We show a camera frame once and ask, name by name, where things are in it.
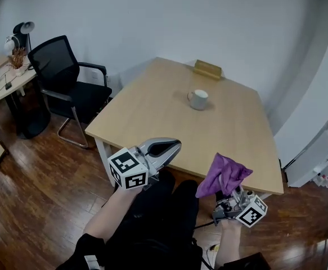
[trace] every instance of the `wooden floor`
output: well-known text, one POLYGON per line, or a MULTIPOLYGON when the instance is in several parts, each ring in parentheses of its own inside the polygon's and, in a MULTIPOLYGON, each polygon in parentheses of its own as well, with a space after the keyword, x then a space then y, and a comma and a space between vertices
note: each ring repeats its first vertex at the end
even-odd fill
MULTIPOLYGON (((21 98, 27 107, 31 96, 29 91, 21 98)), ((0 101, 0 138, 10 151, 0 169, 0 269, 54 269, 72 254, 84 226, 113 192, 92 140, 92 148, 82 150, 57 137, 63 121, 53 115, 41 135, 21 140, 0 101)), ((76 133, 74 124, 64 131, 79 139, 76 133)), ((174 175, 178 183, 191 178, 174 175)), ((272 269, 326 269, 328 189, 285 186, 284 195, 266 203, 267 216, 242 229, 242 255, 261 251, 272 269)), ((197 224, 210 221, 213 207, 212 197, 200 200, 197 224)), ((219 242, 219 233, 208 226, 195 237, 206 250, 219 242)))

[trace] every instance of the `wall outlet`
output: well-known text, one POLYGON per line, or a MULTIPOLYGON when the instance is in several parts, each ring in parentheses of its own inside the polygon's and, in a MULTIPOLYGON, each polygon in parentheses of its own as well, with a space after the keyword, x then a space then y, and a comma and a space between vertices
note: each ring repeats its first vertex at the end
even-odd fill
POLYGON ((98 72, 97 71, 91 71, 91 77, 92 77, 92 79, 98 79, 98 72))

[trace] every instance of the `person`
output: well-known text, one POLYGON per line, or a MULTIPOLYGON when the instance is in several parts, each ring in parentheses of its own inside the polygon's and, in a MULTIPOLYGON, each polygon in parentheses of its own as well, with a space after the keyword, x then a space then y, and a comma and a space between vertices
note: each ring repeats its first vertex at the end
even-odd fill
MULTIPOLYGON (((203 251, 192 239, 199 211, 197 183, 184 181, 173 192, 174 186, 173 175, 164 170, 159 182, 146 191, 118 187, 86 225, 74 254, 57 270, 98 266, 105 270, 200 270, 203 251)), ((249 269, 247 262, 230 266, 240 261, 241 223, 223 220, 220 227, 223 231, 214 268, 249 269)))

